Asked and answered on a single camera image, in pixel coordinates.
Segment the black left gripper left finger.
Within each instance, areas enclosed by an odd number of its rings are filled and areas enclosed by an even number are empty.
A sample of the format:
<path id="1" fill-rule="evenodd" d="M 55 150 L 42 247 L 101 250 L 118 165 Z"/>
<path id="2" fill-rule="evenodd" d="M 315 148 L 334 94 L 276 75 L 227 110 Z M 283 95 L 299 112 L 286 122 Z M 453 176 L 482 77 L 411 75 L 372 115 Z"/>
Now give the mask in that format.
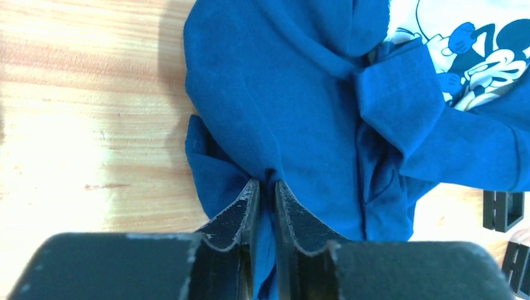
<path id="1" fill-rule="evenodd" d="M 251 179 L 209 222 L 179 236 L 180 299 L 249 299 L 254 292 L 260 183 Z"/>

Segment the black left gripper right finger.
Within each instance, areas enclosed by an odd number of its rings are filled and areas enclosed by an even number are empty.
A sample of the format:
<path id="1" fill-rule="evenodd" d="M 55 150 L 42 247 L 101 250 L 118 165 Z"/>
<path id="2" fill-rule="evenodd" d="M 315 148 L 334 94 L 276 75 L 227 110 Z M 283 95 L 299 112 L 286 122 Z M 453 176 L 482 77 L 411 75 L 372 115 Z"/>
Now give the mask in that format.
<path id="1" fill-rule="evenodd" d="M 338 299 L 329 242 L 348 239 L 306 209 L 285 181 L 275 184 L 274 208 L 279 298 Z"/>

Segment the blue cartoon print shirt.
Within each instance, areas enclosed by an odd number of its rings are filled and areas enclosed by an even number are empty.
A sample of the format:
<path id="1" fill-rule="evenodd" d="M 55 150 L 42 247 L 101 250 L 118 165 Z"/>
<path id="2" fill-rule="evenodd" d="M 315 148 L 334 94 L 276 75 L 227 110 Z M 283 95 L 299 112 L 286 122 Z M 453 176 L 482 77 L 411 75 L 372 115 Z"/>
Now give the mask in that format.
<path id="1" fill-rule="evenodd" d="M 197 1 L 183 39 L 204 212 L 263 183 L 254 299 L 277 181 L 355 241 L 408 240 L 440 183 L 529 190 L 528 1 Z"/>

